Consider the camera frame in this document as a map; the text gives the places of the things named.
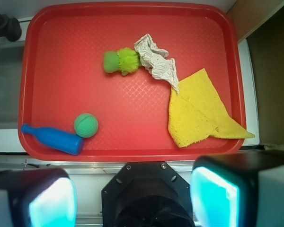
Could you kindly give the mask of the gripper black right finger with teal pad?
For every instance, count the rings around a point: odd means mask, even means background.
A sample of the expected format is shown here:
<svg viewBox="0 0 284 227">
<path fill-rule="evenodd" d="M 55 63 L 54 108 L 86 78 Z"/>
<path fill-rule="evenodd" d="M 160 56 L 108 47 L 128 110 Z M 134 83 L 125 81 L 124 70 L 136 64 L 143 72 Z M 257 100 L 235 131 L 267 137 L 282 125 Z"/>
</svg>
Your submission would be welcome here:
<svg viewBox="0 0 284 227">
<path fill-rule="evenodd" d="M 203 227 L 284 227 L 284 151 L 200 156 L 190 195 Z"/>
</svg>

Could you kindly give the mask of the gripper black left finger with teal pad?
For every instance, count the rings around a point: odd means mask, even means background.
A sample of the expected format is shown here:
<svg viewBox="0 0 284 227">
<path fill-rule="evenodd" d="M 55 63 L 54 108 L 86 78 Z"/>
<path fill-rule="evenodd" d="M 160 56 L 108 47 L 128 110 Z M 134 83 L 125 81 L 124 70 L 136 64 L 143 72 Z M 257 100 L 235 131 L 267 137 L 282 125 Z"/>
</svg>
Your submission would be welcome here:
<svg viewBox="0 0 284 227">
<path fill-rule="evenodd" d="M 77 195 L 61 168 L 0 171 L 0 227 L 74 227 Z"/>
</svg>

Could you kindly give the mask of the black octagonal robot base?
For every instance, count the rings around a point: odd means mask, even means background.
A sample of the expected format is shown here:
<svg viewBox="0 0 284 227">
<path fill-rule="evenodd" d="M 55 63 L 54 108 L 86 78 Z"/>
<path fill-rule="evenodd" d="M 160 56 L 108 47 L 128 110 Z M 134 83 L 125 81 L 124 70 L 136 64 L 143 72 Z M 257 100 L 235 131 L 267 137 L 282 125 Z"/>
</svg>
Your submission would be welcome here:
<svg viewBox="0 0 284 227">
<path fill-rule="evenodd" d="M 193 227 L 190 185 L 165 162 L 126 163 L 101 191 L 105 227 Z"/>
</svg>

